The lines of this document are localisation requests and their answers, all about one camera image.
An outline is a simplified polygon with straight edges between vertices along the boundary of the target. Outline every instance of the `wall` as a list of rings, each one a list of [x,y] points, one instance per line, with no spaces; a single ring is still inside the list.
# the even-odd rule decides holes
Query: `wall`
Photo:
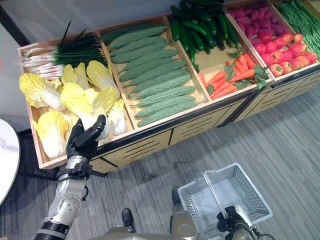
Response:
[[[1,2],[31,43],[170,12],[179,0],[9,0]]]
[[[0,24],[0,119],[16,131],[30,128],[26,99],[19,89],[19,45]]]

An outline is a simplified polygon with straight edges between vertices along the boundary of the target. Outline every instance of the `gray carpet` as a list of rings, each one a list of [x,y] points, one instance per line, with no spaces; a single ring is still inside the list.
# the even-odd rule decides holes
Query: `gray carpet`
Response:
[[[104,234],[131,208],[139,232],[168,233],[171,189],[237,162],[271,207],[258,224],[277,240],[320,239],[320,86],[262,113],[214,128],[111,172],[92,176],[87,202],[68,240]],[[36,162],[30,139],[24,164]],[[30,239],[42,224],[56,183],[19,176],[0,208],[0,237]]]

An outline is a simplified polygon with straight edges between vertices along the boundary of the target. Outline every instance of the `white plastic basket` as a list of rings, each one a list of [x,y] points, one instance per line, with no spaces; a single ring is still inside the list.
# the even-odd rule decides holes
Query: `white plastic basket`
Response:
[[[273,213],[256,186],[238,163],[219,170],[205,172],[218,202],[223,208],[240,205],[255,225],[272,217]],[[199,239],[217,239],[217,215],[222,211],[204,177],[178,189],[183,209],[189,212],[199,230]]]

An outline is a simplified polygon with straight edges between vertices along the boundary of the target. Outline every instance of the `round table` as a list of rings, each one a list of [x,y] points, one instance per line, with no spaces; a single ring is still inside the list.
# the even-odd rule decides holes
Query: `round table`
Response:
[[[0,119],[0,205],[8,195],[18,173],[20,142],[17,132]]]

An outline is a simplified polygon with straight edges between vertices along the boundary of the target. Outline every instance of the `robotic arm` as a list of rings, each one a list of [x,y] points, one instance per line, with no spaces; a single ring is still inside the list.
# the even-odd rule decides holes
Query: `robotic arm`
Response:
[[[85,201],[88,195],[86,180],[92,170],[89,160],[98,147],[95,140],[105,126],[106,117],[100,115],[95,124],[86,131],[80,118],[72,128],[66,144],[67,166],[58,173],[55,199],[34,240],[66,239],[74,219],[79,214],[82,201]]]

